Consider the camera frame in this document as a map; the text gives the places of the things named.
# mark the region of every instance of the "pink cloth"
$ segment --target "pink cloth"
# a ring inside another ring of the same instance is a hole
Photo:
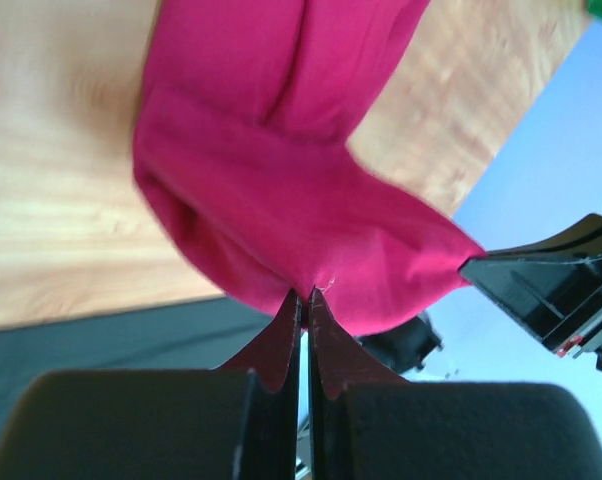
[[[165,0],[144,72],[134,174],[177,247],[274,314],[325,291],[351,334],[463,285],[482,249],[344,144],[427,0]]]

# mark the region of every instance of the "light blue surface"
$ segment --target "light blue surface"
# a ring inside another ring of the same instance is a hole
[[[602,214],[602,25],[561,66],[454,220],[486,249],[549,237]],[[473,288],[430,310],[463,380],[561,385],[589,413],[602,441],[602,373],[595,358],[545,351]]]

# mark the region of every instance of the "wood grain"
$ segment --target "wood grain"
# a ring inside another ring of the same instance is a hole
[[[572,0],[433,0],[351,139],[451,213],[585,29]],[[0,328],[219,295],[131,180],[157,0],[0,0]]]

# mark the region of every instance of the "table surface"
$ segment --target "table surface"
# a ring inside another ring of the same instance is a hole
[[[585,31],[580,0],[433,0],[349,141],[452,214]],[[0,0],[0,329],[209,298],[131,180],[157,0]]]

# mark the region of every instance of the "folded cloth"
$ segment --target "folded cloth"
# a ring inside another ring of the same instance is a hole
[[[483,250],[369,175],[345,140],[427,0],[165,0],[144,71],[134,175],[185,257],[274,314],[325,291],[353,335],[464,285]]]

